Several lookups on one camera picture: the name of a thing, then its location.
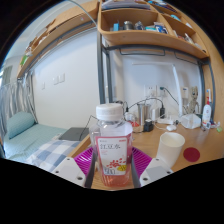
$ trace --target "bed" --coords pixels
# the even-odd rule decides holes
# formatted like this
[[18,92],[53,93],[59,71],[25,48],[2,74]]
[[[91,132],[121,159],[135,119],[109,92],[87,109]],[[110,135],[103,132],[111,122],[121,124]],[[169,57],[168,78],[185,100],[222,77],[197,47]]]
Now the bed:
[[37,124],[32,114],[19,112],[7,121],[5,158],[51,172],[79,141],[58,140],[67,129]]

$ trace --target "white bottle cap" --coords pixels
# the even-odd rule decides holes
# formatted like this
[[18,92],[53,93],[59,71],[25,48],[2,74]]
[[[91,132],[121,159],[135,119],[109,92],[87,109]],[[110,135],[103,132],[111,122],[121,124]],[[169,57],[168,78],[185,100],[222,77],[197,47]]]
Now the white bottle cap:
[[118,121],[123,118],[123,107],[119,103],[100,104],[96,107],[96,117],[102,121]]

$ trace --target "teal pillow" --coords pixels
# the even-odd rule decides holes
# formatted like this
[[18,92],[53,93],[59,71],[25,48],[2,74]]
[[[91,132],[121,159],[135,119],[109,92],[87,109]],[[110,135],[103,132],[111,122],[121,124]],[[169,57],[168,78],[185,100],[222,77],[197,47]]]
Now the teal pillow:
[[34,125],[34,117],[30,113],[19,112],[13,115],[7,121],[7,133],[9,139],[14,138],[16,135],[26,131]]

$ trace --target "spray bottle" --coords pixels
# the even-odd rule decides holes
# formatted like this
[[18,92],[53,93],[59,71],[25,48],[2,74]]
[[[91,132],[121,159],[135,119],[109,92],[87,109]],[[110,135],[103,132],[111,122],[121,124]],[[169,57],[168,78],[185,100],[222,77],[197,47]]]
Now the spray bottle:
[[204,106],[204,109],[203,109],[203,115],[202,115],[203,126],[206,126],[207,123],[210,122],[211,112],[212,112],[212,108],[210,106],[210,104],[211,104],[211,91],[210,91],[210,89],[207,89],[207,92],[209,93],[209,97],[207,97],[207,104]]

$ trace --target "bottle label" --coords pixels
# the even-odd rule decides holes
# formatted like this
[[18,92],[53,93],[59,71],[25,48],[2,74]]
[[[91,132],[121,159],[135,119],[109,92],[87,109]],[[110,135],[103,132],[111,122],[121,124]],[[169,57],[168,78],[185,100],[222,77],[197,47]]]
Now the bottle label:
[[128,136],[96,137],[97,151],[105,175],[124,175],[127,168]]

